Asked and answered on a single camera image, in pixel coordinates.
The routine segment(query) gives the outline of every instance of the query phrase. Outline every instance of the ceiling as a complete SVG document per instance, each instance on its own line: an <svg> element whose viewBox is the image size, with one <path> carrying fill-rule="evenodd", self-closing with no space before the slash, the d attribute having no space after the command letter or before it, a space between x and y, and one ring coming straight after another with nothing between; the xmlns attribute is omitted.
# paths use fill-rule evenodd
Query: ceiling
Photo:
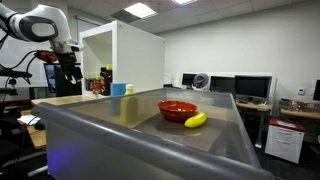
<svg viewBox="0 0 320 180"><path fill-rule="evenodd" d="M141 2L158 14L130 24L159 33L300 1L304 0L198 0L178 6L172 0L68 0L68 6L113 21L111 14Z"/></svg>

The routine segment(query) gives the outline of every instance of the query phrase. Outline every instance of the fan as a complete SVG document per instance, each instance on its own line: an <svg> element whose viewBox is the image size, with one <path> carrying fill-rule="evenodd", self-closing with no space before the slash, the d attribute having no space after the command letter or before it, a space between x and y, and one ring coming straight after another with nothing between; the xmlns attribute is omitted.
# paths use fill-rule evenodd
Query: fan
<svg viewBox="0 0 320 180"><path fill-rule="evenodd" d="M193 78L192 88L196 91L206 91L208 84L209 76L205 73L200 73Z"/></svg>

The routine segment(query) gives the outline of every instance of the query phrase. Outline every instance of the yellow banana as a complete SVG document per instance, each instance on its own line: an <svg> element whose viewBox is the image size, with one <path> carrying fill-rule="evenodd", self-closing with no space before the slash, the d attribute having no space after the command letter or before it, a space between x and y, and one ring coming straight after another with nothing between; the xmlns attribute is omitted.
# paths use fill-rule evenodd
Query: yellow banana
<svg viewBox="0 0 320 180"><path fill-rule="evenodd" d="M189 128L194 128L206 122L207 116L203 112L196 111L195 115L190 117L184 125Z"/></svg>

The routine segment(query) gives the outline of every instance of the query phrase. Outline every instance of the white cabinet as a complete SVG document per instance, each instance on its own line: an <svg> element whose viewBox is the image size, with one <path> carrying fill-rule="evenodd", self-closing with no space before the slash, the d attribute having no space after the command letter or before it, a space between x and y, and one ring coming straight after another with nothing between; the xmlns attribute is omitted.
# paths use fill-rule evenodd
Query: white cabinet
<svg viewBox="0 0 320 180"><path fill-rule="evenodd" d="M299 163L303 136L301 131L270 125L265 153Z"/></svg>
<svg viewBox="0 0 320 180"><path fill-rule="evenodd" d="M79 39L85 45L80 54L83 95L96 97L85 90L85 78L99 77L107 64L112 64L113 82L132 83L135 92L163 87L163 38L113 21L81 32Z"/></svg>

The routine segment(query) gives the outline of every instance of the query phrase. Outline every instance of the computer monitor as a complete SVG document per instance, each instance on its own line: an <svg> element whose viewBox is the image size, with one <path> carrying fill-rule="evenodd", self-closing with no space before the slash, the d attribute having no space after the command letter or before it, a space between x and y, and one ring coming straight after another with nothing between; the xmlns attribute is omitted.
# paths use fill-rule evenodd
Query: computer monitor
<svg viewBox="0 0 320 180"><path fill-rule="evenodd" d="M235 76L236 96L248 100L268 100L271 76Z"/></svg>
<svg viewBox="0 0 320 180"><path fill-rule="evenodd" d="M59 66L60 64L43 64L44 71L46 73L46 79L48 83L48 89L50 93L56 93L56 83L55 83L55 76L54 76L54 67Z"/></svg>
<svg viewBox="0 0 320 180"><path fill-rule="evenodd" d="M186 85L186 86L192 86L193 84L193 79L196 76L196 74L185 74L183 73L183 77L182 77L182 85Z"/></svg>
<svg viewBox="0 0 320 180"><path fill-rule="evenodd" d="M220 91L220 92L233 92L233 91L235 91L234 78L233 77L211 76L210 91Z"/></svg>
<svg viewBox="0 0 320 180"><path fill-rule="evenodd" d="M313 100L320 101L320 80L317 80L316 88L314 89Z"/></svg>
<svg viewBox="0 0 320 180"><path fill-rule="evenodd" d="M65 78L61 66L54 66L56 97L81 95L81 83L72 84Z"/></svg>

